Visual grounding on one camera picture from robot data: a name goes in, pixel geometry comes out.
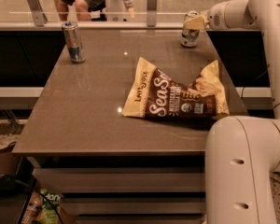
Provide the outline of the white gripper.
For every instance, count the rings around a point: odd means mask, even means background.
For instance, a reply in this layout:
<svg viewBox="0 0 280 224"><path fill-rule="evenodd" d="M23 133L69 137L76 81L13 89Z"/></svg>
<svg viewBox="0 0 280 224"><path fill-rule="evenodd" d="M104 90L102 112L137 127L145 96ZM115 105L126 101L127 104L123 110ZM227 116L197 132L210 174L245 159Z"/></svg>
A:
<svg viewBox="0 0 280 224"><path fill-rule="evenodd" d="M227 2L222 2L204 10L202 15L184 21L184 27L189 30L203 30L208 25L212 30L227 30L225 8Z"/></svg>

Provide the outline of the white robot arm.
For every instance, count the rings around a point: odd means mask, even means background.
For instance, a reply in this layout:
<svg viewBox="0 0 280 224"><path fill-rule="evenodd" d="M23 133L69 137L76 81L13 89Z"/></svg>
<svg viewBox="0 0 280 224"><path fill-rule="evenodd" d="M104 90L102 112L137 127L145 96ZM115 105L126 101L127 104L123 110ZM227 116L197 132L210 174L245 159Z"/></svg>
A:
<svg viewBox="0 0 280 224"><path fill-rule="evenodd" d="M193 30L261 32L270 96L244 99L272 118L229 116L210 129L205 145L207 224L277 224L271 172L280 172L280 0L230 0L184 22Z"/></svg>

